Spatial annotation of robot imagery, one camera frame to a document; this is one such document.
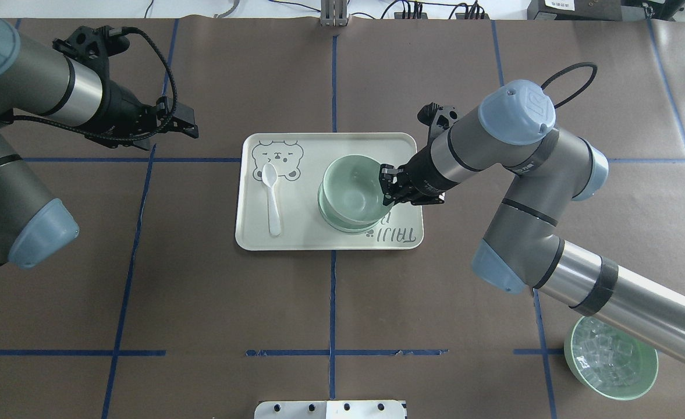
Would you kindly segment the second grey robot arm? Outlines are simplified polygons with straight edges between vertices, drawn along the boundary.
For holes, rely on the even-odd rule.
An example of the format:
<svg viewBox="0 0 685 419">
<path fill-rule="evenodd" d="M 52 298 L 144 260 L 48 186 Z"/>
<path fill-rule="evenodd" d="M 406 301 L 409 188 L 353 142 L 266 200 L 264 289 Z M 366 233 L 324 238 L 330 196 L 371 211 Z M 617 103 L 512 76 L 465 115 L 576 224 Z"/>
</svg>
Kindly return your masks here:
<svg viewBox="0 0 685 419">
<path fill-rule="evenodd" d="M 172 95 L 153 105 L 111 79 L 110 58 L 140 35 L 164 65 Z M 79 235 L 73 215 L 2 136 L 16 122 L 39 123 L 107 148 L 146 150 L 167 132 L 198 138 L 191 107 L 178 101 L 164 54 L 139 27 L 81 26 L 42 45 L 0 18 L 0 267 L 29 269 Z"/>
</svg>

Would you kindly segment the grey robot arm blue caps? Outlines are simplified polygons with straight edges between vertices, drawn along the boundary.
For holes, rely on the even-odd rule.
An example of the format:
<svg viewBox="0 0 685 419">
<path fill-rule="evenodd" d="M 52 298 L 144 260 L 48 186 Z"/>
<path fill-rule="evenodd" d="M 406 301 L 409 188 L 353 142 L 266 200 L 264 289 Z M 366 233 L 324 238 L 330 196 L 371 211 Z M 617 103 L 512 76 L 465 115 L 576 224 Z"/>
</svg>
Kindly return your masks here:
<svg viewBox="0 0 685 419">
<path fill-rule="evenodd" d="M 526 287 L 595 317 L 685 363 L 685 296 L 555 233 L 566 207 L 605 184 L 609 164 L 589 141 L 555 125 L 531 80 L 513 80 L 468 114 L 425 106 L 428 143 L 406 164 L 379 168 L 385 204 L 442 204 L 445 193 L 501 165 L 513 181 L 471 262 L 508 293 Z"/>
</svg>

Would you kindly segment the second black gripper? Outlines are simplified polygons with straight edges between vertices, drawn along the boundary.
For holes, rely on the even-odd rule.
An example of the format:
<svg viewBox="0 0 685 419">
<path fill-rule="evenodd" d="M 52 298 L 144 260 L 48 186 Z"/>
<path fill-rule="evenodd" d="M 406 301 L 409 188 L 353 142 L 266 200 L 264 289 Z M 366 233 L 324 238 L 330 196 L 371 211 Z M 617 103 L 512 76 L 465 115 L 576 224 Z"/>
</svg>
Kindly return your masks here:
<svg viewBox="0 0 685 419">
<path fill-rule="evenodd" d="M 162 96 L 156 104 L 147 105 L 114 81 L 109 85 L 109 101 L 104 113 L 104 136 L 126 138 L 126 141 L 102 140 L 108 148 L 118 146 L 135 147 L 148 151 L 150 140 L 135 140 L 135 136 L 151 133 L 166 119 L 168 112 L 174 111 L 168 125 L 169 132 L 182 133 L 193 139 L 199 138 L 199 128 L 195 120 L 195 111 L 186 104 L 173 98 Z"/>
</svg>

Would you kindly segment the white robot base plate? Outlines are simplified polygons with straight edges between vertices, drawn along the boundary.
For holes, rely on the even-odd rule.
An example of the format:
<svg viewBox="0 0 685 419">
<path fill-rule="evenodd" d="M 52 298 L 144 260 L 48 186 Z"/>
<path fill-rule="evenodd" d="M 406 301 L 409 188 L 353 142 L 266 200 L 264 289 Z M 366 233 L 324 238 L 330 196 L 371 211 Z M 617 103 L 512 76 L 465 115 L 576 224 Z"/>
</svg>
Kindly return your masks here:
<svg viewBox="0 0 685 419">
<path fill-rule="evenodd" d="M 407 418 L 400 400 L 301 400 L 265 401 L 254 418 Z"/>
</svg>

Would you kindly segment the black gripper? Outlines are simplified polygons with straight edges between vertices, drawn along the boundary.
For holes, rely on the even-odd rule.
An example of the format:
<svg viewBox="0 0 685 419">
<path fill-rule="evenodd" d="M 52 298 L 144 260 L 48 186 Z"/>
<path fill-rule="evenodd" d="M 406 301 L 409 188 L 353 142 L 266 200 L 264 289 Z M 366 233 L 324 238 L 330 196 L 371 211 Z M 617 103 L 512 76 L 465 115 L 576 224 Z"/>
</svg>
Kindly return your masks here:
<svg viewBox="0 0 685 419">
<path fill-rule="evenodd" d="M 383 185 L 385 207 L 409 203 L 413 206 L 443 204 L 445 201 L 445 177 L 431 164 L 405 164 L 398 168 L 381 164 L 379 182 Z"/>
</svg>

